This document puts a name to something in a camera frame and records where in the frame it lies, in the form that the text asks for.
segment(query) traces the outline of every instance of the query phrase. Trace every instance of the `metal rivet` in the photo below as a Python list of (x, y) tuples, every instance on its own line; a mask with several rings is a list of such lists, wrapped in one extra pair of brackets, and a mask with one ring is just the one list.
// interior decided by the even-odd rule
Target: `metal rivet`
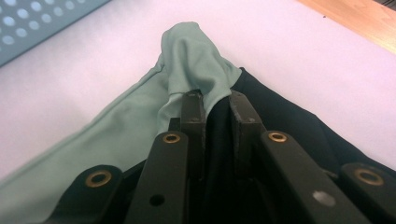
[(90, 188), (99, 188), (107, 184), (111, 179), (111, 173), (107, 170), (99, 170), (88, 175), (85, 185)]
[(333, 207), (335, 206), (335, 199), (332, 195), (328, 194), (325, 191), (314, 191), (312, 193), (312, 197), (314, 197), (317, 202), (328, 206), (328, 207)]
[(169, 133), (166, 136), (163, 137), (163, 141), (165, 143), (176, 143), (180, 141), (180, 136), (174, 133)]
[(268, 137), (274, 142), (284, 143), (288, 140), (288, 137), (283, 133), (269, 133)]
[(384, 185), (384, 179), (380, 175), (374, 173), (371, 170), (360, 168), (355, 170), (354, 174), (361, 182), (364, 182), (368, 185), (374, 185), (374, 186)]

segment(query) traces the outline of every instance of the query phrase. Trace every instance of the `hole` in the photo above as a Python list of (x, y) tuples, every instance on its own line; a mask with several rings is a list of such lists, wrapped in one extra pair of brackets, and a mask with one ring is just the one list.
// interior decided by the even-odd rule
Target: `hole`
[(75, 7), (75, 5), (74, 5), (74, 3), (72, 1), (67, 1), (64, 5), (69, 10), (72, 10)]
[(15, 33), (17, 34), (17, 36), (19, 37), (26, 37), (27, 36), (27, 32), (25, 29), (23, 28), (18, 28)]
[(18, 9), (17, 14), (22, 19), (27, 19), (29, 17), (29, 12), (27, 12), (24, 8)]
[(4, 2), (11, 7), (15, 7), (17, 5), (17, 0), (4, 0)]
[(36, 1), (32, 2), (32, 4), (30, 4), (30, 7), (34, 11), (41, 11), (41, 9), (42, 9), (41, 4)]
[(90, 188), (99, 188), (107, 184), (111, 179), (111, 173), (107, 170), (99, 170), (88, 175), (85, 185)]
[(43, 15), (41, 16), (41, 20), (42, 20), (43, 22), (45, 22), (45, 23), (49, 23), (49, 22), (52, 21), (52, 18), (50, 17), (49, 14), (43, 14)]
[(29, 21), (29, 27), (32, 30), (38, 30), (40, 28), (40, 24), (37, 21)]
[(92, 178), (92, 182), (93, 182), (93, 183), (100, 183), (101, 181), (104, 181), (105, 178), (106, 178), (106, 175), (104, 175), (104, 174), (99, 174), (99, 175), (96, 175), (96, 176), (94, 176), (94, 177)]
[(180, 141), (180, 136), (174, 133), (169, 133), (166, 136), (163, 137), (163, 141), (165, 143), (176, 143)]
[(46, 3), (47, 3), (48, 5), (52, 5), (53, 2), (54, 2), (54, 0), (46, 0)]
[(3, 23), (7, 26), (14, 26), (15, 25), (15, 20), (12, 17), (4, 17), (3, 18)]
[(15, 40), (12, 36), (5, 35), (5, 36), (3, 36), (3, 43), (5, 43), (7, 45), (13, 45), (15, 43)]
[(288, 137), (283, 133), (269, 133), (268, 137), (274, 142), (283, 143), (288, 140)]
[(315, 190), (312, 196), (314, 197), (315, 200), (317, 200), (319, 203), (325, 206), (333, 207), (336, 204), (334, 197), (325, 191)]
[(53, 9), (53, 14), (55, 14), (55, 16), (62, 16), (64, 11), (60, 7), (56, 7)]
[(368, 185), (382, 186), (384, 184), (384, 179), (380, 175), (367, 169), (357, 169), (355, 176)]
[(165, 198), (161, 194), (153, 195), (149, 199), (149, 204), (151, 204), (152, 206), (160, 206), (164, 202), (165, 202)]

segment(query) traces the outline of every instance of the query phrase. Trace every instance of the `screw hole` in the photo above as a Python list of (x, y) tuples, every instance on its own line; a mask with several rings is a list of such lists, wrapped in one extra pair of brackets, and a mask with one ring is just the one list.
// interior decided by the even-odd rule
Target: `screw hole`
[(165, 198), (161, 194), (153, 195), (149, 199), (149, 204), (155, 207), (162, 205), (164, 202), (165, 202)]
[(268, 137), (274, 142), (283, 143), (288, 140), (288, 137), (283, 133), (269, 133)]
[(99, 170), (88, 175), (85, 185), (89, 188), (99, 188), (107, 184), (111, 179), (111, 173), (107, 170)]
[(381, 186), (384, 184), (384, 179), (382, 177), (370, 170), (358, 169), (355, 171), (355, 176), (362, 182), (373, 185)]
[(336, 201), (332, 195), (325, 191), (314, 191), (312, 194), (315, 200), (317, 200), (319, 203), (328, 206), (328, 207), (333, 207), (336, 204)]
[(165, 143), (176, 143), (180, 141), (180, 136), (174, 133), (169, 133), (166, 136), (163, 137), (163, 141)]

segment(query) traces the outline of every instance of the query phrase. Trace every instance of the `wooden surface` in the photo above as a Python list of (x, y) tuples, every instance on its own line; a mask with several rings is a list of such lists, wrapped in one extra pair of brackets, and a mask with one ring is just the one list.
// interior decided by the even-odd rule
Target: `wooden surface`
[(396, 54), (396, 11), (373, 0), (299, 0)]

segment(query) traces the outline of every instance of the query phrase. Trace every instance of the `light green fabric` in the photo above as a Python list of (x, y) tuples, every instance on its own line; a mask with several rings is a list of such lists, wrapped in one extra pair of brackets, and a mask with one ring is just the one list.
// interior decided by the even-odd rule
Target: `light green fabric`
[(79, 133), (26, 164), (0, 185), (0, 223), (43, 221), (82, 171), (99, 164), (125, 171), (144, 160), (157, 133), (179, 117), (184, 92), (200, 89), (206, 115), (241, 70), (223, 59), (193, 22), (163, 34), (156, 65)]

